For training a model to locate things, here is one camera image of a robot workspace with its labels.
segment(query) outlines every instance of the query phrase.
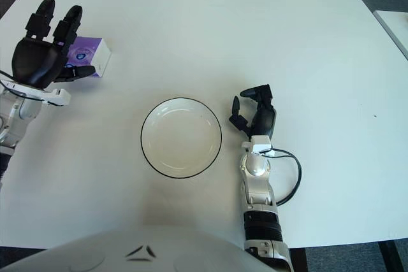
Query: black logo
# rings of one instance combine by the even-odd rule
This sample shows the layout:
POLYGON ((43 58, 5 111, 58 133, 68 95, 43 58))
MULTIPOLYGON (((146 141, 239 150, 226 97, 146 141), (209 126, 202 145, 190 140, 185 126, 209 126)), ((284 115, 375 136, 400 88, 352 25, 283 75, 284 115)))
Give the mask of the black logo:
POLYGON ((136 250, 134 250, 134 251, 130 252, 129 254, 127 254, 125 257, 126 258, 131 257, 131 258, 128 258, 127 261, 149 261, 149 262, 151 262, 156 258, 156 255, 153 252, 152 248, 150 248, 148 245, 145 248, 142 245, 142 246, 138 247, 136 250), (139 251, 144 251, 144 250, 147 252, 147 255, 146 254, 142 255, 142 253, 136 254, 139 251))

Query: white bowl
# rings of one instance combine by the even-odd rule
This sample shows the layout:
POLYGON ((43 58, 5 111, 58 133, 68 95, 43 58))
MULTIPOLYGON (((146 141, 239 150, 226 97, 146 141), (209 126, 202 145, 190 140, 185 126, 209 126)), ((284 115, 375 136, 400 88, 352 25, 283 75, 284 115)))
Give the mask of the white bowl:
POLYGON ((203 103, 175 98, 156 106, 142 127, 142 150, 149 164, 171 178, 206 170, 221 148, 221 126, 203 103))

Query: silver forearm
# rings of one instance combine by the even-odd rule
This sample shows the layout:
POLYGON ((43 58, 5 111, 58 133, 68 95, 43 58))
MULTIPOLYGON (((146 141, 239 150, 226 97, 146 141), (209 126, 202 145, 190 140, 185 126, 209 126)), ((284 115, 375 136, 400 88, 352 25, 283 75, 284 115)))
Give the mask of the silver forearm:
POLYGON ((22 140, 28 124, 41 110, 41 102, 17 97, 8 90, 0 93, 0 182, 22 140))
POLYGON ((251 141, 243 144, 248 152, 240 163, 245 250, 269 266, 279 265, 293 272, 289 249, 282 239, 275 197, 269 184, 271 165, 266 157, 256 153, 258 149, 255 148, 256 145, 270 148, 270 140, 268 137, 255 136, 251 141))

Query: robotic hand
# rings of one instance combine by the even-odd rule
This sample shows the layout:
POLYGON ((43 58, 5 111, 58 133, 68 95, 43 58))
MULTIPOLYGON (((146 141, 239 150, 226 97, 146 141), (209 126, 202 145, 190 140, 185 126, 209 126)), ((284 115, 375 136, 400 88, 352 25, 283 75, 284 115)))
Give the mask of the robotic hand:
POLYGON ((49 23, 54 0, 44 0, 33 13, 25 29, 26 36, 17 44, 11 66, 13 76, 0 71, 9 80, 0 80, 0 183, 15 147, 24 137, 28 124, 41 109, 41 104, 64 106, 71 96, 64 89, 47 92, 52 82, 69 82, 95 73, 93 66, 70 67, 69 46, 77 38, 82 8, 73 6, 54 31, 54 41, 43 41, 50 32, 49 23))

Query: black cable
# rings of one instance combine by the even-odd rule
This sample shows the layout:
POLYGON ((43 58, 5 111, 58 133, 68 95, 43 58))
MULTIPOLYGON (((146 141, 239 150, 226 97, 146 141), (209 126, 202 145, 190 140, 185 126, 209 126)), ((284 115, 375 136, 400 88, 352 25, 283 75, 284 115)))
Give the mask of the black cable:
MULTIPOLYGON (((7 73, 5 73, 4 71, 0 71, 0 72, 2 73, 2 75, 7 76, 7 73)), ((20 98, 23 98, 23 99, 28 99, 28 100, 33 100, 33 101, 39 101, 39 102, 45 101, 45 100, 43 100, 43 99, 36 99, 36 98, 31 98, 31 97, 25 97, 25 96, 23 96, 23 95, 17 94, 14 90, 9 89, 1 80, 0 80, 0 84, 1 84, 6 90, 8 90, 9 92, 11 92, 14 96, 17 96, 17 97, 20 97, 20 98)), ((48 104, 51 104, 51 105, 54 105, 54 106, 63 106, 63 105, 55 104, 55 103, 50 102, 50 101, 47 101, 47 103, 48 103, 48 104)))
POLYGON ((13 76, 11 76, 11 75, 9 75, 9 74, 8 74, 8 73, 6 73, 5 71, 0 70, 0 73, 1 73, 2 75, 6 76, 7 78, 10 78, 10 79, 12 79, 13 81, 15 81, 14 77, 13 77, 13 76))
POLYGON ((292 191, 286 197, 284 197, 283 199, 276 202, 276 206, 280 206, 280 205, 285 204, 286 202, 288 202, 296 194, 296 191, 298 190, 299 185, 300 185, 300 181, 302 180, 302 165, 300 164, 297 157, 294 154, 292 154, 291 152, 288 152, 288 151, 285 151, 285 150, 282 150, 282 149, 275 149, 275 148, 271 149, 271 151, 272 150, 276 151, 276 152, 285 153, 286 155, 281 155, 281 156, 262 155, 262 156, 263 157, 268 157, 270 159, 279 159, 281 157, 290 157, 290 158, 294 159, 296 164, 298 165, 298 180, 296 181, 296 184, 293 187, 292 191))

